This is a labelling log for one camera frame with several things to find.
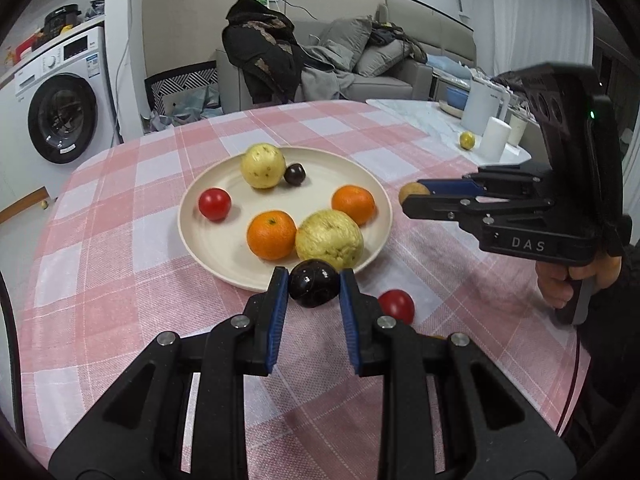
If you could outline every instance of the washing machine door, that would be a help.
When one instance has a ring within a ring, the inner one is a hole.
[[[82,77],[60,74],[33,95],[28,125],[33,147],[47,160],[76,160],[94,138],[98,119],[94,90]]]

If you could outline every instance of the floor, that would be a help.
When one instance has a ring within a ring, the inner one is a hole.
[[[0,272],[14,310],[20,318],[36,245],[53,208],[36,204],[0,224]],[[0,410],[13,425],[9,355],[4,319],[0,316]]]

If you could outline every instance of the gray blanket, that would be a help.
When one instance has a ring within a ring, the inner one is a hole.
[[[301,77],[305,101],[338,99],[355,79],[349,70],[353,52],[332,40],[326,40],[322,45],[303,46],[302,49],[314,59],[333,67],[333,70],[320,70],[305,65]]]

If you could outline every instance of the red tomato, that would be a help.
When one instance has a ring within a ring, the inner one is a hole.
[[[231,197],[224,189],[212,187],[200,195],[198,209],[212,222],[223,220],[231,209]]]
[[[386,316],[391,316],[407,325],[411,325],[414,321],[414,300],[404,290],[396,288],[388,290],[378,298],[378,303]]]

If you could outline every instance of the blue bowl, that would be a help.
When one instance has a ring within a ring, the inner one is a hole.
[[[469,92],[453,86],[447,86],[447,104],[449,106],[464,110],[467,99],[469,99]]]

